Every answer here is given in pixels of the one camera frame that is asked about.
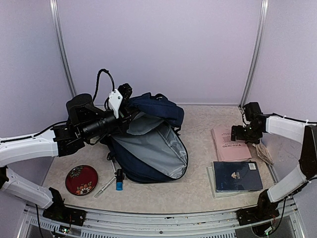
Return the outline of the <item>pink paperback book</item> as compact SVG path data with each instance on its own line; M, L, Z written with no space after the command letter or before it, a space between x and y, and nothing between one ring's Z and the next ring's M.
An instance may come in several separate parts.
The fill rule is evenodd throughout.
M239 162L250 159L251 153L243 141L231 140L231 127L219 125L211 130L217 158L221 162Z

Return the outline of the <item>navy blue student backpack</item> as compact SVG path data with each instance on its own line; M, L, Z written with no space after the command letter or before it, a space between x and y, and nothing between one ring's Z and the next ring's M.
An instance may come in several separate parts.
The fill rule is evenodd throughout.
M188 168L188 152L179 130L184 110L163 94L150 92L129 99L139 110L125 134L103 138L126 177L138 183L169 182L182 178Z

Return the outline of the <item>dark blue book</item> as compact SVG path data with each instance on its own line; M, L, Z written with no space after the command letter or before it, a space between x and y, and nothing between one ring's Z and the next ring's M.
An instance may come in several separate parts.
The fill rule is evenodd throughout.
M256 162L214 162L217 192L259 191L263 189Z

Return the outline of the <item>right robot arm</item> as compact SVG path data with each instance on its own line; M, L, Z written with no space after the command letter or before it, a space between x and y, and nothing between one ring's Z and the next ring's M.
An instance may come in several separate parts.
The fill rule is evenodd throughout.
M242 111L248 124L233 126L231 139L259 144L264 138L277 162L276 170L284 177L261 192L255 206L236 212L241 226L278 217L279 203L300 192L317 176L316 122L264 114L257 102L245 104Z

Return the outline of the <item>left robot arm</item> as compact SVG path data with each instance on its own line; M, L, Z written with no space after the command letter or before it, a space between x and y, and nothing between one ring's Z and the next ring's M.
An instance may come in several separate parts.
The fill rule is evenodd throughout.
M9 164L43 157L75 154L95 137L125 133L139 110L117 90L109 96L110 111L94 106L90 94L80 94L66 103L68 120L23 137L0 141L0 189L42 208L54 221L82 226L86 211L65 206L58 190L37 185L8 167Z

